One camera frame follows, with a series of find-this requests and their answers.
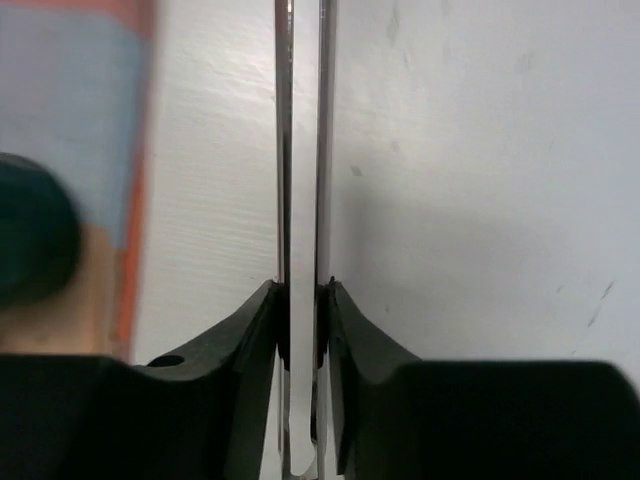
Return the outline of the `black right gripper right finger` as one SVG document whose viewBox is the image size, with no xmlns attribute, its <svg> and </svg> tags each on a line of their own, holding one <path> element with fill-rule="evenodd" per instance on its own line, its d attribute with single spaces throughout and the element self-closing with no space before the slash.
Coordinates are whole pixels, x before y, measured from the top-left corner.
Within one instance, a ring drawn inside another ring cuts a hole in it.
<svg viewBox="0 0 640 480">
<path fill-rule="evenodd" d="M 635 479 L 639 397 L 601 361 L 423 360 L 321 294 L 347 479 Z"/>
</svg>

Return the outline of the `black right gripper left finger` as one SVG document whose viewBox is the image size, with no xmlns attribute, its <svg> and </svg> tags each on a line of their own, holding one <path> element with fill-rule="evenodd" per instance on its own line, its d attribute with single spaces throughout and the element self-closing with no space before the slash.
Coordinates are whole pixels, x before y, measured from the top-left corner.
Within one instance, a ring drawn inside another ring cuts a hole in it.
<svg viewBox="0 0 640 480">
<path fill-rule="evenodd" d="M 5 479 L 256 479 L 283 288 L 264 283 L 191 341 L 132 366 L 1 358 Z"/>
</svg>

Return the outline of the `stainless steel serving tongs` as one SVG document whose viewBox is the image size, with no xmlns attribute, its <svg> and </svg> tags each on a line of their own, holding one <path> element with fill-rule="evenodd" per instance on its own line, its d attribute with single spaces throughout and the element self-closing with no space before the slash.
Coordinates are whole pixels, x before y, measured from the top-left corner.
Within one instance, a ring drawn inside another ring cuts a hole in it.
<svg viewBox="0 0 640 480">
<path fill-rule="evenodd" d="M 334 81 L 337 7 L 336 1 L 319 3 L 318 82 L 316 113 L 316 190 L 314 225 L 313 370 L 310 402 L 310 440 L 314 458 L 307 470 L 296 475 L 291 468 L 291 212 L 294 88 L 293 1 L 274 3 L 275 107 L 278 197 L 278 275 L 282 314 L 277 350 L 278 449 L 283 479 L 326 477 L 328 408 L 328 290 L 330 275 L 331 169 L 334 132 Z"/>
</svg>

